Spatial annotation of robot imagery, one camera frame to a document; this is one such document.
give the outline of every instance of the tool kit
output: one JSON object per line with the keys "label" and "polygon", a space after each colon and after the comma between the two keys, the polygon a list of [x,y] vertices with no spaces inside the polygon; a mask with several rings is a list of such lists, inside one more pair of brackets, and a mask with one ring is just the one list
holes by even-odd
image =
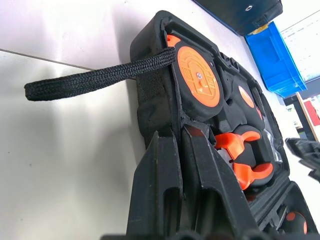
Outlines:
{"label": "tool kit", "polygon": [[125,65],[25,86],[29,100],[53,100],[136,76],[146,152],[134,174],[127,236],[304,239],[318,233],[289,179],[268,101],[238,62],[167,11],[136,36],[130,58]]}

